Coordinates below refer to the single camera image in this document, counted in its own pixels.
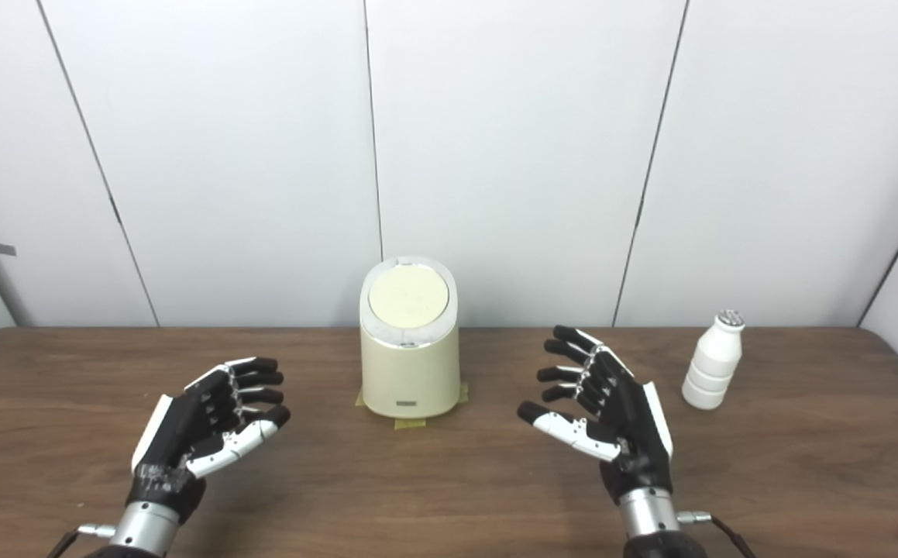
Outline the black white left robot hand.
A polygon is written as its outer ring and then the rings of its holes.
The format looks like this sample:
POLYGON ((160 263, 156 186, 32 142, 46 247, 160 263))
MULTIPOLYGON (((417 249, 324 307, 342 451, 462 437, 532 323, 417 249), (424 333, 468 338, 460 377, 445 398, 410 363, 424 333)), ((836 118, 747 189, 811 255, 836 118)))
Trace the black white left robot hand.
POLYGON ((253 452, 291 417, 268 357, 215 365, 174 396, 162 395, 131 456, 129 504, 160 505, 184 524, 201 504, 205 478, 253 452))

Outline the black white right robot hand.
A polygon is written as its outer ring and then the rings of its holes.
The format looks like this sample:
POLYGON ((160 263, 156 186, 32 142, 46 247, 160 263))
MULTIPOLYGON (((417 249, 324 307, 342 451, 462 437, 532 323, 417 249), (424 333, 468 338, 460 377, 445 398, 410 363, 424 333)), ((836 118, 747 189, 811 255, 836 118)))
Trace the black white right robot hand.
POLYGON ((600 462, 600 478, 609 497, 619 505, 627 494, 672 494, 672 453, 669 427, 656 386, 641 384, 622 359, 582 329, 556 325, 544 349, 572 360, 536 374, 550 384, 543 402, 563 399, 579 404, 586 417, 577 418, 543 404, 523 401, 520 419, 538 431, 600 462))

